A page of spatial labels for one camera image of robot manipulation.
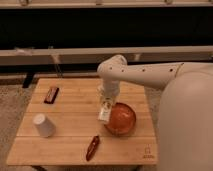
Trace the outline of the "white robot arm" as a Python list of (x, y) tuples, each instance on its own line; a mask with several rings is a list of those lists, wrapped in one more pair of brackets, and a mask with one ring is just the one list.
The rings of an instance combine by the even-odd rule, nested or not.
[(163, 91), (157, 171), (213, 171), (213, 63), (129, 65), (115, 55), (97, 72), (103, 101), (115, 100), (122, 81)]

